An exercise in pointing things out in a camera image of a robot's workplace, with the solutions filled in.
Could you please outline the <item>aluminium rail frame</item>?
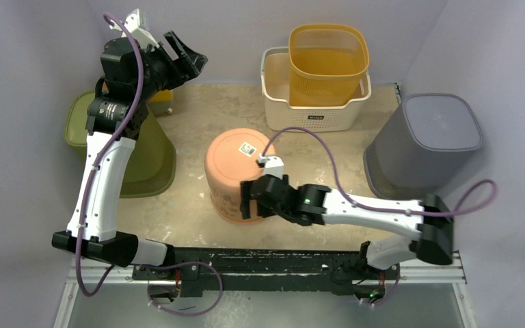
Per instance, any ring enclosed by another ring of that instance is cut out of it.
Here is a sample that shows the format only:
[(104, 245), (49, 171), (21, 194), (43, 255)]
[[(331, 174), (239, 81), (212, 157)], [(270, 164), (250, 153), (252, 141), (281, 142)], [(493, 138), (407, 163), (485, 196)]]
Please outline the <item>aluminium rail frame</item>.
[[(167, 254), (170, 254), (176, 248), (173, 245), (170, 245), (171, 249)], [(391, 283), (393, 287), (397, 287), (401, 282), (409, 283), (460, 283), (465, 279), (463, 272), (463, 267), (461, 265), (461, 259), (458, 253), (453, 252), (453, 262), (450, 265), (434, 265), (423, 262), (419, 259), (412, 259), (405, 262), (401, 262), (398, 265), (400, 266), (399, 273), (396, 278), (391, 282), (382, 282), (381, 285), (385, 288), (384, 295), (376, 295), (375, 293), (371, 294), (369, 297), (359, 297), (354, 296), (361, 304), (367, 305), (369, 307), (375, 307), (382, 304), (386, 299), (392, 294), (391, 290), (386, 289), (386, 283)], [(75, 281), (71, 286), (67, 287), (64, 291), (66, 300), (62, 302), (57, 313), (57, 318), (55, 319), (56, 327), (67, 327), (70, 317), (70, 309), (74, 305), (74, 297), (77, 291), (82, 291), (84, 295), (89, 295), (89, 290), (85, 289), (85, 282), (83, 276), (86, 273), (90, 273), (92, 268), (85, 265), (86, 260), (91, 260), (84, 258), (83, 256), (78, 256), (75, 254)], [(147, 267), (149, 269), (166, 269), (166, 265), (163, 266), (149, 266), (145, 264), (131, 264), (126, 267), (116, 266), (112, 264), (107, 264), (105, 262), (100, 262), (97, 260), (91, 260), (94, 262), (96, 268), (103, 269), (103, 274), (101, 279), (110, 279), (116, 281), (117, 276), (113, 273), (113, 269), (126, 270), (130, 269), (132, 271), (130, 275), (130, 280), (133, 282), (141, 282), (147, 284), (150, 288), (157, 286), (164, 287), (165, 291), (173, 294), (174, 296), (182, 297), (181, 288), (178, 282), (166, 282), (166, 283), (156, 283), (150, 281), (138, 281), (132, 278), (133, 269), (140, 265), (142, 267)], [(225, 291), (218, 290), (216, 291), (219, 295), (222, 295)]]

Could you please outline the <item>orange bin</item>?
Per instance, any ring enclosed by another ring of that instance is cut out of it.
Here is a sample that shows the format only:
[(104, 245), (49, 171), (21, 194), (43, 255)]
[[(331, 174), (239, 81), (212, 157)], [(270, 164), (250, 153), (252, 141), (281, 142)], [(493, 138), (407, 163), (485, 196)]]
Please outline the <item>orange bin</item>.
[(254, 223), (257, 215), (255, 201), (250, 203), (250, 217), (241, 213), (242, 181), (255, 180), (262, 174), (256, 163), (269, 138), (250, 128), (235, 128), (217, 136), (205, 155), (204, 170), (210, 198), (218, 214), (235, 223)]

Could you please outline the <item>small round drawer cabinet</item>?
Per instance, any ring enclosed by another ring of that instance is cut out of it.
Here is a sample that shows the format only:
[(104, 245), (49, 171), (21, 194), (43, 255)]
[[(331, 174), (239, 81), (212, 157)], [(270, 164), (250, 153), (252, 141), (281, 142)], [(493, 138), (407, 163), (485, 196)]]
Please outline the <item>small round drawer cabinet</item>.
[(95, 87), (95, 101), (90, 105), (88, 113), (98, 118), (119, 121), (129, 112), (133, 112), (131, 119), (145, 118), (154, 106), (158, 114), (169, 112), (172, 109), (174, 95), (172, 91), (142, 92), (134, 109), (132, 102), (137, 91), (137, 78), (119, 80), (116, 77), (107, 79), (101, 77)]

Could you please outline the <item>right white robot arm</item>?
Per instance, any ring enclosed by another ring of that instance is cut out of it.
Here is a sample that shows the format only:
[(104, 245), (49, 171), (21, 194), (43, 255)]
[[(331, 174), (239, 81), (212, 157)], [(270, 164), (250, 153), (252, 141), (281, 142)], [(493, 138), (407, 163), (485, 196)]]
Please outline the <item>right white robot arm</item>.
[(353, 225), (383, 230), (392, 236), (365, 242), (356, 260), (358, 273), (372, 278), (395, 264), (412, 259), (434, 265), (453, 262), (453, 218), (438, 212), (442, 205), (436, 195), (430, 198), (430, 214), (420, 215), (425, 201), (390, 201), (351, 195), (317, 184), (294, 188), (288, 177), (267, 174), (240, 183), (243, 219), (251, 208), (259, 217), (277, 215), (300, 226)]

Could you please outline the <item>yellow mesh bin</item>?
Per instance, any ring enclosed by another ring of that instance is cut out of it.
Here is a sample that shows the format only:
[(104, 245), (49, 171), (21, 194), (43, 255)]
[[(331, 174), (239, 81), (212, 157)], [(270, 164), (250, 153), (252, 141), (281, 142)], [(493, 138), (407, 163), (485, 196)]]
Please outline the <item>yellow mesh bin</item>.
[(370, 55), (356, 28), (333, 23), (301, 25), (290, 33), (289, 102), (294, 107), (347, 104), (368, 74)]

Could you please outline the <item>white perforated storage basket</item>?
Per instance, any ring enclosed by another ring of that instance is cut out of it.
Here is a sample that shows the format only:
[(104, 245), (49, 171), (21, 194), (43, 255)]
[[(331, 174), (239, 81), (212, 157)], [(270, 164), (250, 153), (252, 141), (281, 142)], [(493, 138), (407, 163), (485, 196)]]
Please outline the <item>white perforated storage basket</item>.
[(278, 131), (287, 126), (301, 126), (313, 132), (350, 129), (362, 107), (371, 97), (371, 77), (363, 77), (355, 94), (346, 104), (335, 107), (296, 107), (289, 104), (289, 66), (287, 47), (267, 49), (260, 62), (260, 80), (266, 122)]

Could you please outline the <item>olive green mesh bin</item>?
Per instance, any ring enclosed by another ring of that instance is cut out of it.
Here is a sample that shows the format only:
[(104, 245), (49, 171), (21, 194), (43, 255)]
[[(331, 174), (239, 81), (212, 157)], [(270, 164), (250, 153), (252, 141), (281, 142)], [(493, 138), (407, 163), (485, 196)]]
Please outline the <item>olive green mesh bin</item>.
[[(93, 91), (85, 92), (74, 99), (64, 129), (64, 140), (77, 153), (81, 162), (85, 161), (87, 152), (87, 107), (93, 99)], [(175, 170), (175, 147), (155, 115), (149, 111), (126, 166), (120, 197), (141, 198), (158, 195), (170, 187)]]

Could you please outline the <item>grey mesh waste bin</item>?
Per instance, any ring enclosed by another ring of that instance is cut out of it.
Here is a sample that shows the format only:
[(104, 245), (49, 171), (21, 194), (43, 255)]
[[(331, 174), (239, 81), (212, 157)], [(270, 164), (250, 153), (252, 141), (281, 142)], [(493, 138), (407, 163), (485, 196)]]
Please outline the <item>grey mesh waste bin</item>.
[(453, 178), (483, 146), (469, 104), (453, 94), (413, 94), (364, 151), (370, 190), (379, 198), (420, 199)]

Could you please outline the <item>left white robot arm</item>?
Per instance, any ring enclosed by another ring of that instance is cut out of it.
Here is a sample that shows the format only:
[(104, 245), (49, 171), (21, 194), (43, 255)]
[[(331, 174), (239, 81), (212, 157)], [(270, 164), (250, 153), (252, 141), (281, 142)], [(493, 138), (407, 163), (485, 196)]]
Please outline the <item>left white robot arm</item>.
[(126, 166), (148, 117), (148, 101), (198, 77), (207, 58), (173, 32), (165, 33), (176, 59), (163, 44), (142, 47), (121, 37), (108, 41), (100, 57), (103, 76), (87, 108), (87, 154), (76, 208), (54, 248), (119, 267), (145, 264), (159, 279), (176, 272), (171, 246), (117, 229), (118, 202)]

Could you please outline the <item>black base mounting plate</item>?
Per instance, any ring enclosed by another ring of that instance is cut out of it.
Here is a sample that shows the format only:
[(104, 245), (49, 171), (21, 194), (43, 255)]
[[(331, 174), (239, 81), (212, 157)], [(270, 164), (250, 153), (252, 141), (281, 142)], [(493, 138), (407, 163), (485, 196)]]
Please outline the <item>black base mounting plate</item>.
[(400, 266), (385, 271), (367, 265), (365, 249), (318, 251), (176, 247), (166, 269), (137, 265), (132, 278), (156, 283), (178, 282), (182, 297), (211, 291), (330, 292), (369, 297), (384, 295), (382, 282), (397, 277)]

